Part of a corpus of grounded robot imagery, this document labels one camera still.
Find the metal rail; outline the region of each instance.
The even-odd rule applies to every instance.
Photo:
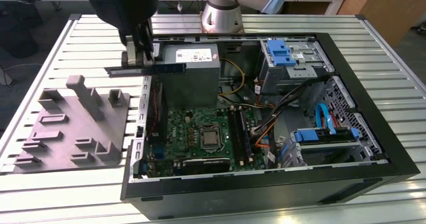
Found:
[[[197,15],[156,15],[154,33],[201,32]],[[404,182],[386,185],[342,205],[303,207],[170,223],[392,223],[426,220],[426,92],[423,84],[366,21],[354,16],[243,15],[245,32],[327,32],[365,86],[422,173]],[[69,21],[38,73],[6,132],[1,171],[10,170],[14,155],[41,107],[42,88],[65,89],[66,77],[85,76],[88,87],[106,93],[118,87],[138,105],[140,78],[110,80],[104,67],[120,64],[124,50],[116,29],[94,15]],[[130,110],[128,120],[136,120]],[[126,124],[132,134],[136,123]],[[124,146],[130,137],[124,138]],[[130,204],[120,201],[122,162],[116,168],[0,176],[0,223],[64,221],[68,223],[134,223],[146,221]]]

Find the expansion slot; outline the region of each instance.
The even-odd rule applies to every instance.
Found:
[[[230,130],[231,148],[234,162],[241,166],[253,161],[250,138],[246,128],[245,117],[241,108],[233,107],[227,110],[227,122]]]

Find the blue plastic clip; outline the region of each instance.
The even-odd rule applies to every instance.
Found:
[[[314,129],[310,130],[299,130],[301,138],[303,141],[317,141],[319,140],[317,132]]]
[[[331,115],[329,114],[327,106],[323,103],[318,103],[317,107],[314,109],[314,118],[317,122],[317,127],[322,127],[321,124],[321,111],[323,113],[323,119],[325,119],[325,126],[330,129],[330,134],[335,134],[334,124]]]
[[[353,135],[354,139],[358,140],[358,138],[359,138],[358,129],[357,128],[351,128],[350,131],[351,131],[351,135]]]
[[[290,48],[283,40],[267,40],[267,51],[274,66],[295,66],[297,62],[290,56]]]
[[[295,138],[295,141],[297,141],[297,142],[299,142],[301,140],[303,140],[299,131],[294,132],[294,138]]]

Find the floor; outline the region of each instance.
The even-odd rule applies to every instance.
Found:
[[[174,4],[170,2],[163,3],[160,13],[177,13],[173,6]],[[183,4],[183,12],[195,12],[195,8],[197,6],[190,2]],[[16,59],[0,48],[0,64],[4,68],[17,64],[42,64],[64,28],[69,14],[93,13],[88,2],[62,2],[62,9],[60,11],[54,11],[49,2],[41,2],[37,4],[37,9],[44,24],[32,28],[30,32],[38,44],[38,52],[29,58]],[[415,30],[410,30],[395,51],[419,79],[426,82],[426,35],[420,36],[415,33]],[[6,72],[16,83],[12,87],[0,86],[0,136],[13,117],[38,70],[38,65],[28,65],[16,67]]]

